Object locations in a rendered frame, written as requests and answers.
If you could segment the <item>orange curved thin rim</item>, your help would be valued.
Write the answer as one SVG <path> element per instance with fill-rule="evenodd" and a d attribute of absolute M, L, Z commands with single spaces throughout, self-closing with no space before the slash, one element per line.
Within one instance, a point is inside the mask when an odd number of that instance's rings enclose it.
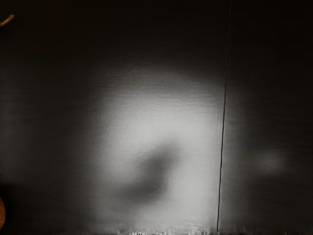
<path fill-rule="evenodd" d="M 0 22 L 0 27 L 3 27 L 6 24 L 8 24 L 11 20 L 14 19 L 14 17 L 15 16 L 13 14 L 9 15 L 7 19 L 5 19 L 4 21 Z"/>

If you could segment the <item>orange-brown round object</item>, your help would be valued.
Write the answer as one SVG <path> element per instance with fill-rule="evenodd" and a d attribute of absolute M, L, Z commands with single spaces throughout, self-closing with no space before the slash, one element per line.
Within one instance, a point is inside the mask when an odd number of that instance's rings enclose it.
<path fill-rule="evenodd" d="M 5 205 L 0 197 L 0 230 L 3 228 L 5 224 L 5 219 L 6 219 L 6 210 L 5 210 Z"/>

